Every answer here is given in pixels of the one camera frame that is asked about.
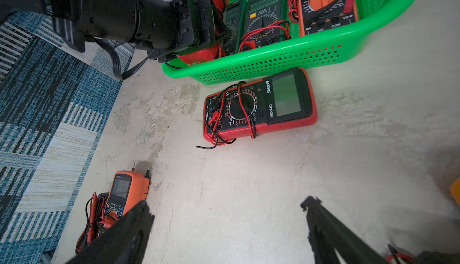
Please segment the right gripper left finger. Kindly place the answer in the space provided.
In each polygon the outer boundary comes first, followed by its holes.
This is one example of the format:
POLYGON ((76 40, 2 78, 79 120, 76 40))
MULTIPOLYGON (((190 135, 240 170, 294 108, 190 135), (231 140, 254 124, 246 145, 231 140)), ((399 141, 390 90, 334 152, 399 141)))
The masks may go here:
POLYGON ((142 200, 69 264, 140 264, 155 216, 142 200))

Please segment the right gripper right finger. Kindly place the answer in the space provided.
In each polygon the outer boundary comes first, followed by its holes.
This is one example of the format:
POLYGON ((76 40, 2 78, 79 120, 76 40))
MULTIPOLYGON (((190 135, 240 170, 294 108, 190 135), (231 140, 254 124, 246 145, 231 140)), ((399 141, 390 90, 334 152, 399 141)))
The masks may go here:
POLYGON ((317 264, 386 264, 388 261, 331 214, 318 198, 308 196, 300 205, 306 212, 309 242, 317 264))

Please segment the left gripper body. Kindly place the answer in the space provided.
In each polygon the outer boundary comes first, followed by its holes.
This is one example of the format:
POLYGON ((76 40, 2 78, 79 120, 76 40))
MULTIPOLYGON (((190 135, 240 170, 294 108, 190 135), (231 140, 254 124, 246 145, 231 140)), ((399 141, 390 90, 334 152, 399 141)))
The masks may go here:
POLYGON ((133 43, 162 61, 214 47, 225 23, 213 0, 76 0, 84 42, 133 43))

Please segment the green DT9205A multimeter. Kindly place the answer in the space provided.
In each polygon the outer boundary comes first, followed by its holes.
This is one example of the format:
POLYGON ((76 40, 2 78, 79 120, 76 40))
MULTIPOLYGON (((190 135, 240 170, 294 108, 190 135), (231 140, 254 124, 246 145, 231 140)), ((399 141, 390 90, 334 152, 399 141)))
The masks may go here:
POLYGON ((225 12, 225 25, 228 35, 223 42, 224 56, 238 53, 244 29, 246 0, 238 0, 228 5, 225 12))

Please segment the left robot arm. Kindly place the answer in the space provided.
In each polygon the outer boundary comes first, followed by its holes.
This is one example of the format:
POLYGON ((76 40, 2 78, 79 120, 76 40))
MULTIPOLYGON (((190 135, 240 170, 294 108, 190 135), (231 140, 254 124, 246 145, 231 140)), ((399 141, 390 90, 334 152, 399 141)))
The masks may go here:
POLYGON ((73 50, 97 39, 132 43, 166 62, 222 43, 228 31, 213 0, 1 0, 1 19, 13 11, 45 13, 73 50))

